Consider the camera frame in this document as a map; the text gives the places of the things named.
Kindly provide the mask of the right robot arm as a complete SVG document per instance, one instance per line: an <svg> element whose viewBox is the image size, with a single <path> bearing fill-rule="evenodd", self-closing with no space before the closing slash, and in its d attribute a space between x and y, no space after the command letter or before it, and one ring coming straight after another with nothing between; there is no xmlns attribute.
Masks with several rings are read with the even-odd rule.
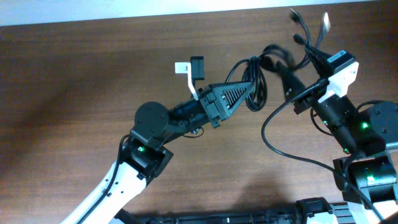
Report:
<svg viewBox="0 0 398 224"><path fill-rule="evenodd" d="M285 99L300 114L310 110L323 121L347 155L333 161L333 176L346 202L374 209L376 203L397 202L397 171L391 154L397 152L397 103L372 100L355 106L347 97L359 63L342 50L328 55L305 47L320 78L305 87L293 71L278 62Z"/></svg>

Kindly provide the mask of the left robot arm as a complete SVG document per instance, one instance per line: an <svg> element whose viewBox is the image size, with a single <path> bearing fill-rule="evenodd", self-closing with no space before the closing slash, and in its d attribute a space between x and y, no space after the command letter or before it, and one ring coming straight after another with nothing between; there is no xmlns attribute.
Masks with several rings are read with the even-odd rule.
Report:
<svg viewBox="0 0 398 224"><path fill-rule="evenodd" d="M172 109L154 101L141 105L134 127L121 139L116 161L64 223L109 223L165 169L173 156L165 144L207 123L217 128L253 89L250 82L217 83Z"/></svg>

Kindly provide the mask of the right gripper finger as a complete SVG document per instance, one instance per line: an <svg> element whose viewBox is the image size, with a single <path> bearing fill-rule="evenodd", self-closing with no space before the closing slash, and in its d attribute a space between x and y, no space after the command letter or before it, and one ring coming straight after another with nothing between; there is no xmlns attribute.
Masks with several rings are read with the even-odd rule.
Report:
<svg viewBox="0 0 398 224"><path fill-rule="evenodd" d="M332 75L331 65L328 62L330 54L312 46L306 46L306 53L321 78L328 78Z"/></svg>
<svg viewBox="0 0 398 224"><path fill-rule="evenodd" d="M276 63L276 69L282 80L286 101L291 100L304 91L305 85L283 63L278 61Z"/></svg>

